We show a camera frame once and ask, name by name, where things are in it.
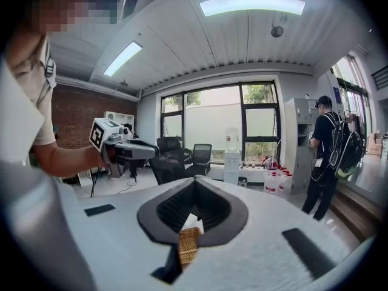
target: stairs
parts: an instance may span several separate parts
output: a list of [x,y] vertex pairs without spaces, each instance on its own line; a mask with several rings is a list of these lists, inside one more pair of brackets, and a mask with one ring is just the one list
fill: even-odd
[[330,209],[360,242],[376,235],[383,220],[380,208],[340,182]]

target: shirt sleeve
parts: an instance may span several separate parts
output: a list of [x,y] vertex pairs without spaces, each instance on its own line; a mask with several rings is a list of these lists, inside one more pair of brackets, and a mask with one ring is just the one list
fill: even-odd
[[38,105],[39,112],[44,117],[44,123],[36,135],[33,145],[35,146],[44,146],[46,144],[51,144],[55,142],[55,135],[53,130],[53,123],[51,121],[51,98],[53,95],[53,90],[50,88],[47,91],[47,94],[44,96],[43,100]]
[[319,116],[317,119],[316,119],[316,123],[315,123],[315,129],[314,129],[314,138],[316,140],[319,140],[319,141],[322,141],[323,138],[324,138],[324,130],[325,130],[325,123],[324,123],[324,119],[327,119],[327,118],[324,118],[323,116]]

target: wicker basket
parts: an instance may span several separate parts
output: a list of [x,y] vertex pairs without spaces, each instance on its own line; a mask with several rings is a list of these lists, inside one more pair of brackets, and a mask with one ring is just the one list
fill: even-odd
[[185,229],[179,232],[179,261],[182,269],[185,269],[196,255],[196,239],[201,231],[197,227]]

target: id badge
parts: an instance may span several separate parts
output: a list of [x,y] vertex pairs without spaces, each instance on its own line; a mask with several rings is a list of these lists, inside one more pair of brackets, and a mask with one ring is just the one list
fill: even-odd
[[318,158],[315,162],[315,167],[321,167],[322,161],[323,161],[323,158]]

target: rectangular light panel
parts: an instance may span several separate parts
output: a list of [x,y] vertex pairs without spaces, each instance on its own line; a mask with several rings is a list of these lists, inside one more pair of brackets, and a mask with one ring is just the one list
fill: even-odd
[[124,63],[130,59],[134,54],[136,54],[138,51],[140,51],[142,47],[132,42],[130,45],[128,45],[125,50],[123,50],[119,56],[116,57],[116,59],[109,65],[107,70],[104,72],[105,75],[112,76]]
[[205,16],[238,10],[273,10],[302,15],[304,4],[300,0],[208,0],[200,6]]

